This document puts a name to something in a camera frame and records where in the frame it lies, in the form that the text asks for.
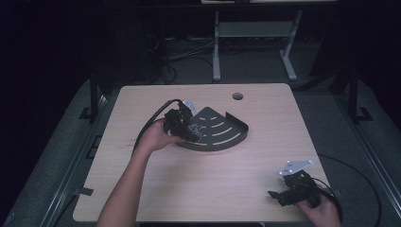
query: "wooden table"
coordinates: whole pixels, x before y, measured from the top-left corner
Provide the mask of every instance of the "wooden table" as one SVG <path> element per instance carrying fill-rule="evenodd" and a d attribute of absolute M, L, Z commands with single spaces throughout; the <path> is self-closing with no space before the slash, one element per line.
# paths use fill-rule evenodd
<path fill-rule="evenodd" d="M 234 100 L 241 93 L 242 100 Z M 249 125 L 248 137 L 221 151 L 169 145 L 150 157 L 138 221 L 302 221 L 295 206 L 282 207 L 268 191 L 288 190 L 278 174 L 287 160 L 312 160 L 305 171 L 327 183 L 294 96 L 286 84 L 130 86 L 121 89 L 74 212 L 96 221 L 123 173 L 135 138 L 168 100 L 187 99 L 201 110 L 226 112 Z M 177 109 L 172 104 L 169 109 Z"/>

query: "dark floor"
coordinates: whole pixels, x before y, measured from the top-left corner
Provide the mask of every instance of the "dark floor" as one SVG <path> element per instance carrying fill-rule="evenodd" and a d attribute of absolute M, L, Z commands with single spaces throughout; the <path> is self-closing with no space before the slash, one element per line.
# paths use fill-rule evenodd
<path fill-rule="evenodd" d="M 3 119 L 7 119 L 2 121 L 2 142 L 4 141 L 5 145 L 0 152 L 1 189 L 7 195 L 2 196 L 1 203 L 7 206 L 2 205 L 1 211 L 2 214 L 8 214 L 12 207 L 12 216 L 9 216 L 11 222 L 6 226 L 49 226 L 61 214 L 61 207 L 65 206 L 66 210 L 62 213 L 58 226 L 94 226 L 93 223 L 76 223 L 72 220 L 77 199 L 71 200 L 72 191 L 83 185 L 92 160 L 82 159 L 74 162 L 76 168 L 71 175 L 72 180 L 64 191 L 61 190 L 62 179 L 65 179 L 66 173 L 71 169 L 77 150 L 87 149 L 89 146 L 82 138 L 88 136 L 88 141 L 92 142 L 103 133 L 119 87 L 123 84 L 212 83 L 212 54 L 210 50 L 205 50 L 179 61 L 171 61 L 169 66 L 153 64 L 156 67 L 136 67 L 137 75 L 139 72 L 148 76 L 130 77 L 129 72 L 117 70 L 120 67 L 124 68 L 125 62 L 115 56 L 124 53 L 114 53 L 115 50 L 106 45 L 107 41 L 118 36 L 108 37 L 99 30 L 88 31 L 83 29 L 85 26 L 77 26 L 79 20 L 88 17 L 78 13 L 74 15 L 79 16 L 79 19 L 73 19 L 69 11 L 71 9 L 63 8 L 62 4 L 49 7 L 53 10 L 43 11 L 43 6 L 36 2 L 14 5 L 7 17 L 8 23 L 1 24 L 1 31 L 6 31 L 1 32 L 4 41 L 1 46 L 4 53 L 1 66 L 4 70 L 0 73 L 5 79 L 1 90 L 4 92 L 2 96 L 6 98 L 2 116 Z M 114 34 L 119 34 L 118 32 L 121 30 L 115 27 Z M 98 35 L 98 39 L 88 43 L 87 35 L 93 33 Z M 327 46 L 320 46 L 321 43 L 313 39 L 304 42 L 304 37 L 298 37 L 293 46 L 291 60 L 299 78 L 291 82 L 278 54 L 278 50 L 286 41 L 225 40 L 221 43 L 222 79 L 219 83 L 284 82 L 297 88 L 315 79 L 316 77 L 311 77 L 309 72 L 312 66 L 316 67 L 314 62 L 319 47 L 327 49 Z M 139 41 L 141 42 L 147 44 L 149 50 L 157 44 L 150 36 Z M 203 47 L 209 42 L 207 39 L 171 40 L 167 42 L 167 46 L 170 56 L 178 56 Z M 386 46 L 391 44 L 380 45 L 380 48 L 387 50 Z M 328 48 L 326 53 L 331 53 L 331 48 Z M 82 49 L 95 52 L 88 51 L 82 55 Z M 373 44 L 372 49 L 377 50 L 377 45 Z M 154 62 L 154 55 L 147 55 L 146 49 L 137 50 L 140 56 L 146 57 L 136 61 L 148 65 Z M 373 150 L 385 172 L 389 173 L 393 183 L 390 189 L 395 188 L 397 192 L 401 186 L 400 165 L 397 163 L 397 160 L 401 160 L 401 138 L 397 128 L 399 109 L 396 108 L 400 102 L 396 100 L 401 99 L 398 99 L 400 93 L 396 89 L 400 83 L 395 77 L 399 75 L 396 72 L 401 70 L 398 70 L 396 63 L 388 60 L 388 63 L 384 64 L 386 70 L 380 71 L 382 67 L 372 62 L 383 62 L 390 55 L 380 56 L 385 58 L 381 59 L 378 55 L 365 57 L 368 63 L 363 65 L 364 70 L 358 70 L 362 81 L 359 82 L 357 106 L 366 108 L 373 121 L 361 121 L 357 126 L 350 122 L 346 113 L 348 87 L 340 95 L 333 95 L 330 86 L 334 76 L 307 91 L 294 91 L 294 95 L 318 153 L 339 159 L 367 176 L 380 195 L 380 226 L 401 226 L 400 216 L 394 209 L 394 206 L 399 207 L 399 204 L 389 199 L 392 191 L 383 183 L 383 177 L 377 174 L 379 167 L 369 159 L 369 156 L 372 156 L 369 150 Z M 321 52 L 318 58 L 327 60 L 325 56 L 322 57 Z M 129 61 L 126 63 L 127 67 L 132 67 Z M 326 65 L 327 71 L 337 66 L 330 63 L 319 65 Z M 313 75 L 320 75 L 325 71 L 322 68 L 324 67 L 314 68 L 312 72 L 320 73 Z M 97 82 L 107 101 L 100 109 L 96 123 L 89 124 L 89 120 L 78 118 L 82 109 L 90 106 L 87 79 L 93 73 L 97 75 Z M 374 80 L 372 74 L 381 79 Z M 340 202 L 344 209 L 344 226 L 373 226 L 379 209 L 369 183 L 352 168 L 338 161 L 324 156 L 321 156 L 321 160 L 331 185 L 342 194 Z M 61 206 L 54 208 L 53 200 L 60 200 Z M 270 223 L 269 226 L 275 225 L 309 226 L 307 223 Z"/>

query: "hand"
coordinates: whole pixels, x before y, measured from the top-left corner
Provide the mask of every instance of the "hand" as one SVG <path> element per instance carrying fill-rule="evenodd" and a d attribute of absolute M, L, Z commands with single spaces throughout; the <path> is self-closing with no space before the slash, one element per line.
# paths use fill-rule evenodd
<path fill-rule="evenodd" d="M 145 131 L 142 138 L 139 141 L 138 148 L 153 152 L 158 149 L 164 148 L 166 145 L 171 143 L 184 142 L 179 136 L 167 135 L 164 131 L 164 119 L 156 120 L 152 125 Z"/>
<path fill-rule="evenodd" d="M 321 203 L 315 208 L 310 208 L 307 201 L 300 201 L 295 203 L 295 205 L 304 212 L 310 222 L 316 227 L 341 226 L 336 205 L 326 196 L 320 195 L 320 197 Z"/>

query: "handheld controller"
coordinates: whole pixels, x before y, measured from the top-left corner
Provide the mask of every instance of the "handheld controller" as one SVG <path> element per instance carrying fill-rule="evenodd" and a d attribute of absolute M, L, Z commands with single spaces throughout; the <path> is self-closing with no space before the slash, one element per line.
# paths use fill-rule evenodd
<path fill-rule="evenodd" d="M 195 143 L 201 139 L 201 127 L 191 124 L 191 110 L 182 102 L 179 110 L 171 109 L 165 114 L 164 130 L 171 135 L 180 136 L 182 139 Z"/>
<path fill-rule="evenodd" d="M 315 181 L 305 171 L 301 170 L 291 175 L 284 176 L 284 184 L 289 190 L 282 193 L 269 191 L 271 197 L 282 206 L 292 205 L 299 201 L 307 201 L 311 208 L 317 207 L 321 202 Z"/>

